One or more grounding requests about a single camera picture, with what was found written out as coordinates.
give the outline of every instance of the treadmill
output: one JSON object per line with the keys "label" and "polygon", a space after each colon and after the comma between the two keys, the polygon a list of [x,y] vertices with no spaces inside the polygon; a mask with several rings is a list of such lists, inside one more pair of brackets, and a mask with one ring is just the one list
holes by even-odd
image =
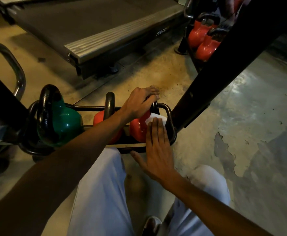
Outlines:
{"label": "treadmill", "polygon": [[177,0],[0,0],[0,7],[83,79],[187,21]]}

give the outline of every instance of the white pants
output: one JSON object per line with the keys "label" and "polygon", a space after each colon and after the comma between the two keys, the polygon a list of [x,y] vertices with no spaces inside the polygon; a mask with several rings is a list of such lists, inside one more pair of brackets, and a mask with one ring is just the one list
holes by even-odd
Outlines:
{"label": "white pants", "polygon": [[[133,236],[126,205],[126,172],[116,148],[105,148],[79,183],[67,236]],[[200,165],[189,180],[225,204],[230,194],[225,178],[213,168]],[[179,199],[173,204],[168,235],[212,235],[201,220]]]}

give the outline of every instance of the white tissue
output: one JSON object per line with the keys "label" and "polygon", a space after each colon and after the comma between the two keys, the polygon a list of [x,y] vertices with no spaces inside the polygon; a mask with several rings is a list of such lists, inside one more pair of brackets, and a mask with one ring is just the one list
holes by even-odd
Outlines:
{"label": "white tissue", "polygon": [[148,125],[148,123],[152,122],[152,119],[154,119],[154,118],[161,118],[162,122],[163,122],[163,126],[165,126],[165,123],[167,121],[167,117],[161,116],[161,115],[155,114],[155,113],[150,114],[150,117],[148,117],[146,119],[146,124]]}

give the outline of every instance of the chrome handle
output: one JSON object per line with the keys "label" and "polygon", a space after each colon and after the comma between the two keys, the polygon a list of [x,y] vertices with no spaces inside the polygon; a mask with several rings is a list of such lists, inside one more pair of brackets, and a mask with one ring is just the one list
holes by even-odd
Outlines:
{"label": "chrome handle", "polygon": [[26,86],[26,79],[24,75],[24,71],[22,67],[20,66],[19,62],[15,59],[11,51],[0,43],[0,53],[4,56],[6,61],[9,63],[9,65],[12,67],[15,75],[16,75],[16,87],[13,92],[13,95],[20,101],[25,90]]}
{"label": "chrome handle", "polygon": [[193,19],[193,18],[194,18],[193,16],[188,15],[188,14],[186,13],[187,9],[189,8],[190,1],[191,1],[191,0],[186,0],[185,6],[184,6],[184,10],[183,10],[183,13],[184,13],[184,16],[185,16],[186,18]]}

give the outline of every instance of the floor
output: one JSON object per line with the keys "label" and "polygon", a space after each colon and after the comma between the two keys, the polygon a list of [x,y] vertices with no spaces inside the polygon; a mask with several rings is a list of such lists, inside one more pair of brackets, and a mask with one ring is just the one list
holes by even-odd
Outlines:
{"label": "floor", "polygon": [[[10,48],[26,73],[22,99],[26,106],[47,83],[57,85],[66,102],[78,105],[103,105],[105,94],[112,91],[117,106],[135,87],[154,84],[160,89],[160,102],[173,108],[197,76],[191,60],[173,52],[181,33],[166,34],[123,58],[122,69],[114,76],[82,81],[51,49],[0,18],[0,42]],[[264,51],[179,132],[173,152],[182,175],[198,164],[212,166],[227,179],[232,208],[274,235],[287,235],[287,61],[271,53]],[[13,73],[2,63],[0,57],[0,78],[13,89]],[[92,124],[92,114],[82,113],[82,117],[85,125]],[[138,170],[130,155],[123,158],[127,204],[139,234],[145,216],[163,219],[174,196]],[[11,149],[11,164],[0,175],[0,198],[33,164],[30,156]],[[74,196],[75,192],[51,217],[44,236],[66,234]]]}

